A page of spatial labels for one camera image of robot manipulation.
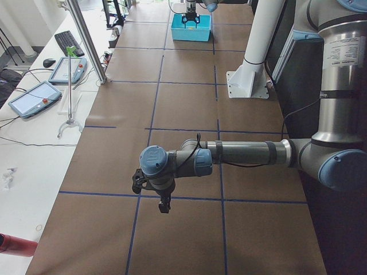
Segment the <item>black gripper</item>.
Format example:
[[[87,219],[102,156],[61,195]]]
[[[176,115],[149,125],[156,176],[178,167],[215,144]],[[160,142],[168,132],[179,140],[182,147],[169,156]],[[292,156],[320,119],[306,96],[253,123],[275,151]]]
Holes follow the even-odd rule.
[[[184,25],[184,28],[186,29],[186,24],[189,21],[195,22],[195,28],[197,28],[198,24],[200,23],[200,18],[198,17],[198,14],[194,12],[186,12],[183,17],[181,18],[182,24]]]
[[[158,208],[161,213],[169,213],[171,194],[173,191],[174,186],[170,186],[164,190],[157,191],[157,194],[160,196],[160,202],[158,203]]]

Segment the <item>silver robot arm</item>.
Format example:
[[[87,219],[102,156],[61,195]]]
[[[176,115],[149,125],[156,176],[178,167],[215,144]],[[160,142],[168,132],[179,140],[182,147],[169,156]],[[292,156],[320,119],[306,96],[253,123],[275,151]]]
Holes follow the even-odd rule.
[[[215,164],[254,168],[283,164],[324,186],[346,191],[366,185],[366,152],[358,133],[358,106],[366,91],[366,2],[297,1],[296,39],[323,40],[318,130],[309,139],[226,142],[189,139],[180,149],[145,148],[132,190],[153,190],[162,213],[170,211],[175,179],[206,176]]]
[[[213,12],[218,8],[218,4],[221,1],[218,0],[202,0],[200,1],[200,4],[202,3],[204,5],[204,8],[207,9],[209,12]],[[188,22],[194,22],[195,27],[198,26],[201,22],[201,17],[196,12],[196,0],[187,0],[186,1],[186,11],[181,16],[181,22],[183,23],[184,27],[186,27]]]

